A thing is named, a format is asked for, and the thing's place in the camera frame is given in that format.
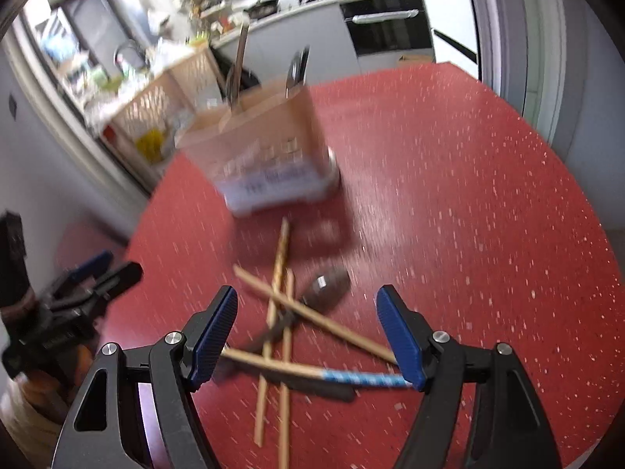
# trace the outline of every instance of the built-in oven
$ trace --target built-in oven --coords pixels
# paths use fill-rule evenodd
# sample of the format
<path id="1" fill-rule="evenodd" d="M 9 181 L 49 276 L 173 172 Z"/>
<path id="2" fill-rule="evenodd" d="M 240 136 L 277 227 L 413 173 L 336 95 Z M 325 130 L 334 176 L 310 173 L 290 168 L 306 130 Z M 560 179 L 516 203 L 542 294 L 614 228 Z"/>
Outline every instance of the built-in oven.
<path id="1" fill-rule="evenodd" d="M 361 71 L 393 67 L 402 55 L 432 55 L 423 0 L 359 0 L 341 4 Z"/>

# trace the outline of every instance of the blue patterned chopstick handle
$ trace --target blue patterned chopstick handle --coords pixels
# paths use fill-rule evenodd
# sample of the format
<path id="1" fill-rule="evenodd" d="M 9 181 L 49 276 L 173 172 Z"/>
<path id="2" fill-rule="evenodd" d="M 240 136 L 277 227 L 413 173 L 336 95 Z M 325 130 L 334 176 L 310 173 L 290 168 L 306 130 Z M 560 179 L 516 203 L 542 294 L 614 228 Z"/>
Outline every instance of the blue patterned chopstick handle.
<path id="1" fill-rule="evenodd" d="M 412 383 L 406 381 L 401 375 L 395 374 L 370 374 L 366 372 L 324 370 L 322 376 L 324 381 L 347 383 L 350 385 L 360 385 L 365 387 L 412 387 Z"/>

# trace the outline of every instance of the silver bolt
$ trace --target silver bolt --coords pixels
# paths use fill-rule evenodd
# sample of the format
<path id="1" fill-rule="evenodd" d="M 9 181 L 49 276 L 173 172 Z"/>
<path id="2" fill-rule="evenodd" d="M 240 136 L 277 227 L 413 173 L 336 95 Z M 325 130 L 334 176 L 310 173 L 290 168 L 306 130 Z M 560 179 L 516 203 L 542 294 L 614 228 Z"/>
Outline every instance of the silver bolt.
<path id="1" fill-rule="evenodd" d="M 497 344 L 497 352 L 499 354 L 503 354 L 504 356 L 508 356 L 509 354 L 512 354 L 512 347 L 505 342 L 500 342 Z"/>
<path id="2" fill-rule="evenodd" d="M 179 331 L 172 331 L 171 333 L 165 335 L 165 342 L 170 345 L 177 344 L 180 340 L 182 340 L 182 333 Z"/>
<path id="3" fill-rule="evenodd" d="M 434 334 L 432 335 L 432 337 L 439 344 L 445 344 L 446 342 L 449 342 L 449 338 L 451 338 L 449 336 L 449 333 L 447 333 L 446 331 L 441 331 L 441 330 L 435 331 Z"/>
<path id="4" fill-rule="evenodd" d="M 106 356 L 110 356 L 117 350 L 117 344 L 115 342 L 109 342 L 108 344 L 104 344 L 102 347 L 102 354 Z"/>

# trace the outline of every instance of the oven handle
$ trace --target oven handle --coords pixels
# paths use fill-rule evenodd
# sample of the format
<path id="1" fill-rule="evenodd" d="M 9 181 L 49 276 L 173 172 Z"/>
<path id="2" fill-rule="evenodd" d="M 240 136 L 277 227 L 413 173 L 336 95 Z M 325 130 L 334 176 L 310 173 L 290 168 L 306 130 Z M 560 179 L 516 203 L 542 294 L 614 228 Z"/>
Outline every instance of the oven handle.
<path id="1" fill-rule="evenodd" d="M 346 18 L 345 22 L 354 24 L 383 23 L 385 21 L 416 17 L 418 14 L 418 9 L 398 10 L 396 12 L 380 12 L 377 14 L 354 15 L 353 17 Z"/>

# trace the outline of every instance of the red table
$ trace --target red table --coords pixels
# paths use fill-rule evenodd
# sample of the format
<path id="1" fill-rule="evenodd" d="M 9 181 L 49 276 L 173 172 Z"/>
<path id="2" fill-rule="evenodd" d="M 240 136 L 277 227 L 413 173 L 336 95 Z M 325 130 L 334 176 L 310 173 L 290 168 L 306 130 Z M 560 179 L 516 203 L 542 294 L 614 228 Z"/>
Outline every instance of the red table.
<path id="1" fill-rule="evenodd" d="M 266 301 L 233 277 L 241 264 L 271 280 L 280 218 L 293 222 L 301 290 L 325 264 L 347 267 L 351 293 L 332 317 L 380 343 L 374 297 L 396 286 L 409 307 L 462 343 L 509 341 L 526 364 L 568 464 L 607 429 L 623 400 L 625 297 L 613 253 L 573 177 L 503 100 L 452 65 L 421 65 L 313 89 L 343 189 L 313 206 L 235 220 L 179 156 L 132 239 L 143 282 L 110 309 L 104 337 L 153 343 L 203 310 L 222 284 L 239 291 L 229 341 L 264 323 Z M 294 359 L 332 368 L 386 365 L 309 325 Z M 142 397 L 149 410 L 150 393 Z M 195 394 L 224 467 L 277 467 L 277 390 L 265 444 L 252 441 L 255 379 Z M 448 465 L 457 467 L 472 412 L 465 387 Z M 410 390 L 361 391 L 350 405 L 293 393 L 291 466 L 391 468 L 420 402 Z M 167 461 L 154 414 L 147 431 Z"/>

